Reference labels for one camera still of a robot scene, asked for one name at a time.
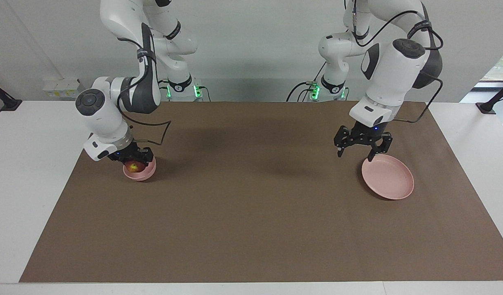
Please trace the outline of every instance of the table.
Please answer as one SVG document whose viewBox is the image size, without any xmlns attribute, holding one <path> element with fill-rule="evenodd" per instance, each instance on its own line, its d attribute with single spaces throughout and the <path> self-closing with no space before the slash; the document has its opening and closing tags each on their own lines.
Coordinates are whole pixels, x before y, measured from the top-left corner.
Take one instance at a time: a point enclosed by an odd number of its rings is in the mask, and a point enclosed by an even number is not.
<svg viewBox="0 0 503 295">
<path fill-rule="evenodd" d="M 431 110 L 503 235 L 503 126 L 472 104 L 438 103 Z M 71 102 L 25 102 L 0 114 L 0 293 L 503 294 L 503 282 L 15 285 L 88 134 Z M 38 169 L 45 165 L 50 169 Z"/>
</svg>

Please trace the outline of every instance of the black stand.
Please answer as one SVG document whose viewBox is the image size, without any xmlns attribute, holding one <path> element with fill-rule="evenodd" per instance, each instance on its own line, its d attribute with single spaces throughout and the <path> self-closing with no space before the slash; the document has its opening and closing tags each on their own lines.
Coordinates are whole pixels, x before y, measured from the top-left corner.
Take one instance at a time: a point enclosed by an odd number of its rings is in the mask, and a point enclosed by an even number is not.
<svg viewBox="0 0 503 295">
<path fill-rule="evenodd" d="M 4 102 L 4 107 L 1 109 L 2 112 L 5 111 L 15 111 L 22 101 L 20 99 L 14 99 L 11 95 L 8 95 L 2 88 L 0 88 L 0 99 Z"/>
<path fill-rule="evenodd" d="M 479 110 L 483 113 L 483 114 L 494 114 L 495 115 L 495 112 L 494 112 L 494 106 L 496 103 L 498 103 L 501 99 L 503 98 L 503 89 L 501 89 L 501 91 L 499 91 L 492 99 L 490 99 L 490 101 L 488 102 L 478 102 L 476 103 L 476 106 L 478 106 Z"/>
</svg>

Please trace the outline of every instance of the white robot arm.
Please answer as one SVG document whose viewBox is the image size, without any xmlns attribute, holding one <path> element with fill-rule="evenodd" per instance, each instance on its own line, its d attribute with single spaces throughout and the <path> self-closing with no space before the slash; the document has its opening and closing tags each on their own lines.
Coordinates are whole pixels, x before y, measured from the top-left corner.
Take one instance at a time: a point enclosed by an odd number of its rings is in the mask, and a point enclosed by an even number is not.
<svg viewBox="0 0 503 295">
<path fill-rule="evenodd" d="M 196 97 L 194 78 L 181 55 L 197 50 L 195 36 L 182 28 L 170 10 L 171 0 L 101 0 L 102 23 L 120 40 L 137 47 L 137 77 L 100 77 L 83 91 L 76 106 L 93 133 L 84 149 L 95 161 L 137 161 L 148 166 L 149 148 L 134 142 L 122 111 L 149 114 L 160 105 L 157 58 L 164 64 L 168 93 Z"/>
<path fill-rule="evenodd" d="M 371 161 L 376 154 L 388 151 L 392 138 L 384 130 L 406 93 L 433 82 L 441 73 L 442 59 L 440 47 L 435 45 L 437 34 L 420 0 L 349 0 L 346 11 L 344 24 L 349 31 L 326 36 L 319 43 L 319 52 L 326 59 L 319 97 L 330 100 L 341 95 L 349 71 L 344 58 L 364 54 L 361 70 L 371 84 L 350 111 L 355 126 L 352 130 L 342 126 L 335 145 L 339 157 L 347 146 L 370 145 Z M 374 44 L 369 28 L 373 16 L 404 30 L 407 39 Z"/>
</svg>

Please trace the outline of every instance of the brown paper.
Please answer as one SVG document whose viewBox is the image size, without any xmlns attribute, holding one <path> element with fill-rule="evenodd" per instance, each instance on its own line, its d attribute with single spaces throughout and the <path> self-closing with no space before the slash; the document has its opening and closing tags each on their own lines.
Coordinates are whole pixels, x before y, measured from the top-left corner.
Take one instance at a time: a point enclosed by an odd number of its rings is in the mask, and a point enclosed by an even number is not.
<svg viewBox="0 0 503 295">
<path fill-rule="evenodd" d="M 83 153 L 21 282 L 503 280 L 503 239 L 431 114 L 391 123 L 405 200 L 362 181 L 333 137 L 353 102 L 164 103 L 157 172 L 136 183 Z M 416 118 L 424 103 L 399 116 Z M 162 127 L 133 129 L 158 140 Z"/>
</svg>

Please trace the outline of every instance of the pink bowl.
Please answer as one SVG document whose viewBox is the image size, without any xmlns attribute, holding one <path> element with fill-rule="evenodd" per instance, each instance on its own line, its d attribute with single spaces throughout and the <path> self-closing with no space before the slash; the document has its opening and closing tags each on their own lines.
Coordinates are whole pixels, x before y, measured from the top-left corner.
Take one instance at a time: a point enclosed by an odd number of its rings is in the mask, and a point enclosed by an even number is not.
<svg viewBox="0 0 503 295">
<path fill-rule="evenodd" d="M 388 155 L 377 155 L 362 163 L 362 177 L 376 194 L 390 200 L 402 200 L 414 191 L 412 172 L 403 162 Z"/>
<path fill-rule="evenodd" d="M 142 172 L 129 172 L 125 166 L 122 166 L 124 170 L 124 175 L 127 178 L 134 181 L 144 181 L 148 180 L 153 176 L 156 171 L 156 157 L 153 158 L 153 161 L 142 171 Z"/>
</svg>

